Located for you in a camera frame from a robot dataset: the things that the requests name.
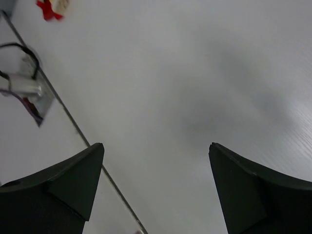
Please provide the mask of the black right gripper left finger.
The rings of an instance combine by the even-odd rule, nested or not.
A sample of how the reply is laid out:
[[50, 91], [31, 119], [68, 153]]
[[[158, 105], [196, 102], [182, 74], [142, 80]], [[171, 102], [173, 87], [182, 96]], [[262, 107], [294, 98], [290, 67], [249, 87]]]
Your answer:
[[0, 188], [2, 234], [81, 234], [104, 157], [95, 143], [75, 156]]

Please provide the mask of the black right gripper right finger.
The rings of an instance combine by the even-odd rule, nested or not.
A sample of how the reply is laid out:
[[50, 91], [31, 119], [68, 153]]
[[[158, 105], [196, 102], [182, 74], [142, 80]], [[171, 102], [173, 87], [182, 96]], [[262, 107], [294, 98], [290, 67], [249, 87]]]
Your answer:
[[214, 181], [230, 234], [310, 234], [312, 184], [209, 147]]

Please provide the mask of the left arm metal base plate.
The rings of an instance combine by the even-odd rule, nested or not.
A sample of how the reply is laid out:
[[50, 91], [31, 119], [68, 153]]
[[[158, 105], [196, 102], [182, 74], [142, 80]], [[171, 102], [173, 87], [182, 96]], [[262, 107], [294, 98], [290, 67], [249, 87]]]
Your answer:
[[31, 95], [27, 98], [37, 110], [37, 114], [42, 118], [41, 122], [36, 120], [36, 124], [40, 127], [43, 124], [53, 101], [55, 100], [55, 95], [52, 92], [51, 87], [47, 82], [47, 77], [42, 70], [38, 71], [37, 81], [41, 85], [42, 94]]

